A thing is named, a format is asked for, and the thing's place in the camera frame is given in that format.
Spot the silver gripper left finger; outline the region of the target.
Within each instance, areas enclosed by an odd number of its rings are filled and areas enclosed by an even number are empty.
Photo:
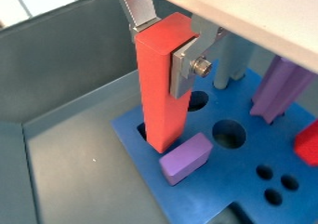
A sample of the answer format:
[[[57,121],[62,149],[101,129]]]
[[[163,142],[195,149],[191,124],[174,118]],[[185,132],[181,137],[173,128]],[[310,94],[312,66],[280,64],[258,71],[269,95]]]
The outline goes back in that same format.
[[[157,16],[153,0],[119,0],[133,33],[141,33],[161,18]]]

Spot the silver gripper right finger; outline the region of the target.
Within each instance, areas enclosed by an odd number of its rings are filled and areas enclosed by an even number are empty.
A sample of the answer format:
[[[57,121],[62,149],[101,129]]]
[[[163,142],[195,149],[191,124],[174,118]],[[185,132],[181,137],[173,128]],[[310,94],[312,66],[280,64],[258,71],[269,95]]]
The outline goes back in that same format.
[[[195,76],[206,77],[213,64],[206,58],[206,51],[229,34],[214,22],[193,15],[191,31],[197,34],[173,52],[170,72],[170,95],[179,99],[194,85]]]

